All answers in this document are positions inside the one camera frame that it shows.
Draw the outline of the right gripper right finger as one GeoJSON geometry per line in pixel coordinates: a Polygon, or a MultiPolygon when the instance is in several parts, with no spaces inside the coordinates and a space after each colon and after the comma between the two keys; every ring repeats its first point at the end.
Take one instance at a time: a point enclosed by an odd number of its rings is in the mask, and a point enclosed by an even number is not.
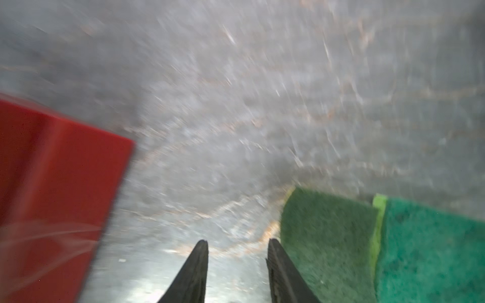
{"type": "Polygon", "coordinates": [[[266,265],[272,303],[320,303],[277,239],[270,239],[266,265]]]}

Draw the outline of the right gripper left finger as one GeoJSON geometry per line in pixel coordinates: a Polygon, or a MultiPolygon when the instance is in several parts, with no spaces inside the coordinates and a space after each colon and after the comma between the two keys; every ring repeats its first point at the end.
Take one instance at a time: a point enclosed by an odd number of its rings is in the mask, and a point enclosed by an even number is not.
{"type": "Polygon", "coordinates": [[[158,303],[204,303],[208,254],[208,242],[198,241],[158,303]]]}

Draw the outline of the dark green scouring pad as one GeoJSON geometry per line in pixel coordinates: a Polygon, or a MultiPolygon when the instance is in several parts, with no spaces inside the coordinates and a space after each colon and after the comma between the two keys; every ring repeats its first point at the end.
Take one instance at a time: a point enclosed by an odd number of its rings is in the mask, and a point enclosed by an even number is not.
{"type": "Polygon", "coordinates": [[[371,243],[378,211],[367,203],[294,188],[280,242],[320,302],[376,302],[371,243]]]}

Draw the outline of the green scouring sponge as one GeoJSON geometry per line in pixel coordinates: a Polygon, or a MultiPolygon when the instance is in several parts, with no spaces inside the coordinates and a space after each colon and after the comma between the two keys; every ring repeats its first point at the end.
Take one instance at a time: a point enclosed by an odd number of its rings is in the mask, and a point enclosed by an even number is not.
{"type": "Polygon", "coordinates": [[[484,302],[484,222],[381,194],[373,206],[378,302],[484,302]]]}

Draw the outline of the red drawer cabinet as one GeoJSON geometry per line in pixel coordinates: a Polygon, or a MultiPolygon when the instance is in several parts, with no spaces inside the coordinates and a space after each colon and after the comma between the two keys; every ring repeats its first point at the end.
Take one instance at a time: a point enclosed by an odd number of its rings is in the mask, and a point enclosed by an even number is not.
{"type": "Polygon", "coordinates": [[[1,301],[75,302],[133,140],[1,96],[1,301]]]}

